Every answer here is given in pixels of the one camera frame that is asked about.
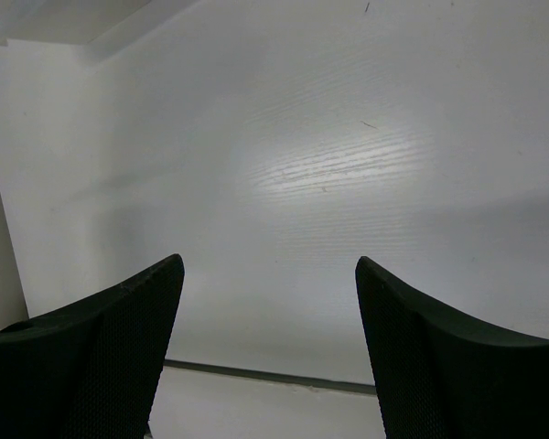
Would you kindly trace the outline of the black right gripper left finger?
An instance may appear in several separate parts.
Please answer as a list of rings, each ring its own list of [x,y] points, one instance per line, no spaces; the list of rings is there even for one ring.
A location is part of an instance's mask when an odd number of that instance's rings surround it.
[[[183,287],[172,254],[0,331],[0,438],[149,438]]]

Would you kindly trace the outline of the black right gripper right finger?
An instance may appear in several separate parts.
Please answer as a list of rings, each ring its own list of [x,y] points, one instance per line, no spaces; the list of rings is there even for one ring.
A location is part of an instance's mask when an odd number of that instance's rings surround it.
[[[361,322],[389,438],[549,438],[549,339],[499,327],[361,257]]]

